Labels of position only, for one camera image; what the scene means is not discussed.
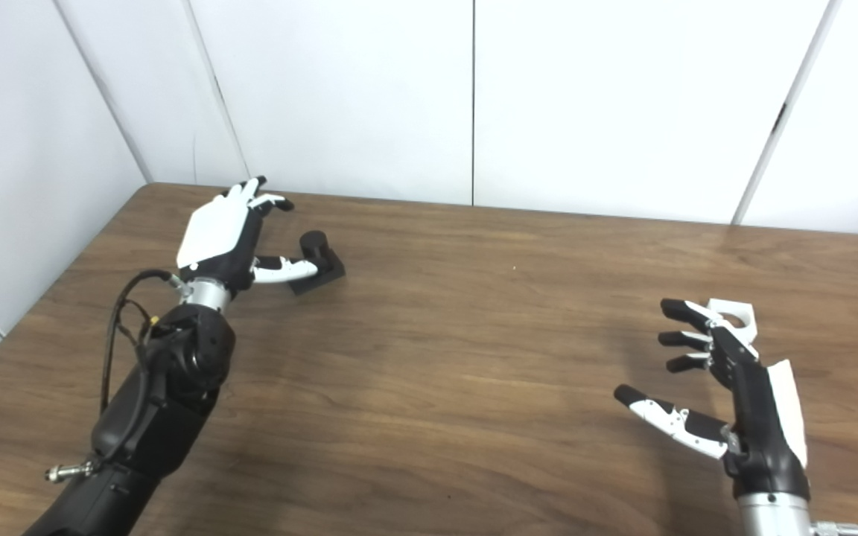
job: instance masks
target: wire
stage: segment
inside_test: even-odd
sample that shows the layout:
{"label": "wire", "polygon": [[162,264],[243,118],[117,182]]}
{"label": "wire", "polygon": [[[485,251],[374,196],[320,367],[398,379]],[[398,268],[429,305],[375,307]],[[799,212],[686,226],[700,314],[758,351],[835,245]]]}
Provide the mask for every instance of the wire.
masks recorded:
{"label": "wire", "polygon": [[128,295],[130,291],[134,287],[139,284],[141,281],[145,281],[145,279],[150,278],[159,278],[161,281],[170,281],[171,273],[166,272],[164,270],[143,270],[139,272],[138,275],[134,275],[128,284],[125,284],[124,288],[121,289],[121,293],[118,295],[118,298],[115,300],[115,305],[112,308],[112,318],[108,321],[108,334],[105,340],[105,360],[101,369],[101,392],[98,397],[98,414],[101,415],[105,412],[105,409],[108,408],[108,392],[109,392],[109,384],[110,379],[112,379],[112,360],[115,359],[115,332],[123,331],[122,333],[125,336],[128,336],[129,340],[136,347],[139,345],[139,342],[130,335],[130,332],[121,325],[121,310],[124,308],[126,304],[133,303],[139,311],[141,311],[142,315],[145,316],[145,322],[150,323],[150,317],[147,315],[147,311],[144,310],[143,307],[138,305],[136,302],[128,299]]}

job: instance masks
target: black cable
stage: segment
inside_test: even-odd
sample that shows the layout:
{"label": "black cable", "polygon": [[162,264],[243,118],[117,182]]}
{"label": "black cable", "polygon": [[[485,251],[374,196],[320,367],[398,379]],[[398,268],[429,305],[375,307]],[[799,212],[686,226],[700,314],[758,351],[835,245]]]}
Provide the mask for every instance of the black cable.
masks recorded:
{"label": "black cable", "polygon": [[128,425],[125,427],[125,430],[121,434],[121,438],[118,439],[115,446],[107,453],[102,454],[104,460],[99,462],[99,466],[104,464],[104,462],[115,460],[115,456],[117,456],[118,451],[120,451],[124,444],[130,440],[130,436],[134,433],[134,430],[136,430],[137,425],[141,423],[141,418],[144,417],[144,410],[147,407],[147,394],[150,392],[150,366],[149,363],[147,363],[147,356],[144,351],[144,344],[139,344],[134,347],[134,352],[137,355],[137,363],[139,363],[140,373],[139,387],[137,387],[137,400],[134,403],[132,416],[130,416]]}
{"label": "black cable", "polygon": [[[112,379],[112,359],[113,355],[115,355],[115,332],[118,330],[118,326],[121,325],[121,309],[124,308],[127,302],[130,302],[128,299],[130,291],[132,291],[139,282],[150,278],[159,278],[161,281],[169,281],[169,279],[171,279],[171,273],[164,270],[143,270],[139,272],[138,275],[134,275],[134,277],[128,281],[128,284],[121,289],[121,293],[115,300],[115,305],[113,305],[112,318],[110,318],[108,322],[108,334],[105,340],[105,360],[101,369],[101,392],[98,400],[99,415],[104,413],[105,409],[108,407],[109,384],[110,379]],[[147,316],[147,311],[145,311],[143,307],[140,305],[137,305],[137,307],[145,316]]]}

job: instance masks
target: white hand cover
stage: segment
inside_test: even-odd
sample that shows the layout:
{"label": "white hand cover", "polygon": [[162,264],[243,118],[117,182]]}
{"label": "white hand cover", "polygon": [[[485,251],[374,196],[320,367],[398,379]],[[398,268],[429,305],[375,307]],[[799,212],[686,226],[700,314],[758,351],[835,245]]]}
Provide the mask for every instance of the white hand cover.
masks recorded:
{"label": "white hand cover", "polygon": [[261,183],[261,179],[255,177],[243,184],[235,184],[226,196],[219,194],[191,214],[187,231],[184,231],[184,241],[177,251],[178,268],[231,251],[241,238],[250,209],[286,200],[273,194],[253,197]]}

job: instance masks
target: black arm segment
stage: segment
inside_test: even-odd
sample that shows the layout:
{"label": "black arm segment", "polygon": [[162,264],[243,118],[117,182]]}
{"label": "black arm segment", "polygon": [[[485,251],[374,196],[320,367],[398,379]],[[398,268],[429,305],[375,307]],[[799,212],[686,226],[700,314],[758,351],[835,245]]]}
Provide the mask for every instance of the black arm segment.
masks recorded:
{"label": "black arm segment", "polygon": [[[231,327],[212,309],[184,304],[164,315],[145,363],[134,366],[92,431],[95,471],[71,479],[25,535],[129,534],[161,479],[180,467],[197,440],[234,343]],[[122,442],[136,409],[139,424]]]}

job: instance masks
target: black fingertip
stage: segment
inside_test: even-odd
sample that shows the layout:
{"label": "black fingertip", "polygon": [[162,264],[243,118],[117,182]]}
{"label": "black fingertip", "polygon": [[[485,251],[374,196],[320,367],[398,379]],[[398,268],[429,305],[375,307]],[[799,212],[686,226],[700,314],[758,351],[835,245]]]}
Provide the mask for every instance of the black fingertip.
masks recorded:
{"label": "black fingertip", "polygon": [[684,430],[708,441],[725,442],[724,434],[721,433],[725,425],[726,423],[719,418],[702,414],[699,411],[688,410],[687,420],[684,421]]}
{"label": "black fingertip", "polygon": [[667,372],[671,374],[704,368],[701,360],[695,360],[694,357],[689,356],[674,357],[673,360],[667,360],[664,365],[667,367]]}
{"label": "black fingertip", "polygon": [[687,346],[687,336],[680,331],[665,331],[658,333],[661,346]]}
{"label": "black fingertip", "polygon": [[647,395],[632,386],[622,383],[614,390],[614,398],[627,407],[631,407],[631,404],[636,403],[636,401],[647,400]]}
{"label": "black fingertip", "polygon": [[691,320],[690,308],[687,307],[687,303],[684,302],[684,299],[662,299],[661,312],[663,312],[668,319],[678,320],[679,322],[690,322]]}

